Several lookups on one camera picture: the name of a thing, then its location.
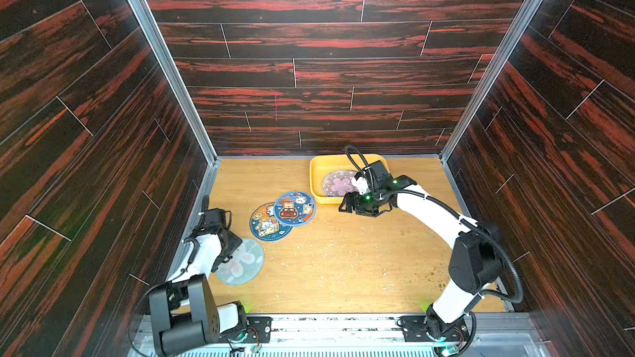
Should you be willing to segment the pink flower coaster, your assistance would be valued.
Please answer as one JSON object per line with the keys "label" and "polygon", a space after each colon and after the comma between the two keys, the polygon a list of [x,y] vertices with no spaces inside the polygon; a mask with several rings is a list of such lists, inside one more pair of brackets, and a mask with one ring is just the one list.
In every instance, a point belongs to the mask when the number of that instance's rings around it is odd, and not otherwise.
{"label": "pink flower coaster", "polygon": [[326,197],[344,197],[347,193],[357,192],[355,186],[356,171],[336,170],[322,179],[322,192]]}

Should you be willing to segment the blue red car coaster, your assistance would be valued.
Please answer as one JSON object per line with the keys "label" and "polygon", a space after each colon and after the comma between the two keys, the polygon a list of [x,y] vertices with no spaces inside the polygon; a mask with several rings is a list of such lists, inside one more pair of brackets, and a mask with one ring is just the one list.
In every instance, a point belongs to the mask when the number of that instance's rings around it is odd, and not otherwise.
{"label": "blue red car coaster", "polygon": [[317,204],[309,193],[284,193],[274,204],[274,215],[280,224],[299,227],[309,224],[316,216]]}

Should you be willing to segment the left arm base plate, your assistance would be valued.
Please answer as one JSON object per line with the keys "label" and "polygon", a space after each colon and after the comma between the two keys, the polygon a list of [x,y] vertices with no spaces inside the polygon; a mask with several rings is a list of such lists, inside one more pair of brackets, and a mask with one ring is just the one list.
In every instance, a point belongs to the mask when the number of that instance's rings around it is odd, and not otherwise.
{"label": "left arm base plate", "polygon": [[245,328],[223,332],[216,344],[233,347],[268,344],[271,341],[272,324],[272,317],[248,315]]}

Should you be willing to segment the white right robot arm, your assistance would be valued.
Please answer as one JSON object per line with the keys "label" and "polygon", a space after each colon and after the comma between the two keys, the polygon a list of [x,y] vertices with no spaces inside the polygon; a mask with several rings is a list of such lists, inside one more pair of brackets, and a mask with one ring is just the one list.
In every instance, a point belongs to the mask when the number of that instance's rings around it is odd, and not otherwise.
{"label": "white right robot arm", "polygon": [[339,211],[377,218],[398,208],[421,221],[451,248],[450,281],[426,310],[428,327],[456,327],[488,295],[509,298],[490,287],[506,269],[513,269],[496,226],[458,213],[406,175],[393,177],[380,161],[357,165],[356,169],[357,190],[345,195]]}

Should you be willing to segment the green bunny round coaster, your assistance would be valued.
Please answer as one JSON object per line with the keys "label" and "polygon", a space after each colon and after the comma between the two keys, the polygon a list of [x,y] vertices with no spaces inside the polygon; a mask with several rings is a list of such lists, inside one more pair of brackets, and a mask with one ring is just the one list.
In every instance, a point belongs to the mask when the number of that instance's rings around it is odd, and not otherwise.
{"label": "green bunny round coaster", "polygon": [[230,261],[220,264],[216,277],[229,286],[242,286],[251,282],[264,265],[264,250],[253,239],[242,239]]}

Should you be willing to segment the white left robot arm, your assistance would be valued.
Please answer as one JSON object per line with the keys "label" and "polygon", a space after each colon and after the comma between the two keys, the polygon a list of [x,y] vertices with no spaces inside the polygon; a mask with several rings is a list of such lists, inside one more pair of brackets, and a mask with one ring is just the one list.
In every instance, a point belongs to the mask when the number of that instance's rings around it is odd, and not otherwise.
{"label": "white left robot arm", "polygon": [[229,211],[213,208],[200,213],[198,224],[184,239],[189,255],[170,279],[150,290],[150,322],[158,356],[177,356],[247,331],[243,305],[216,304],[208,281],[242,245],[230,227]]}

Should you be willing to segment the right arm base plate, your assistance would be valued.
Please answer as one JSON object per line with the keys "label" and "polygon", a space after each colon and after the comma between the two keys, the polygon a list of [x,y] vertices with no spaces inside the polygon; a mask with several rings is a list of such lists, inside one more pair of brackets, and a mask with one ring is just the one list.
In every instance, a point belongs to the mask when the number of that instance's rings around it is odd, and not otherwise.
{"label": "right arm base plate", "polygon": [[464,318],[457,323],[441,323],[440,332],[433,335],[433,326],[428,324],[426,315],[406,315],[396,319],[396,325],[401,330],[406,343],[450,343],[462,344],[469,340],[471,329]]}

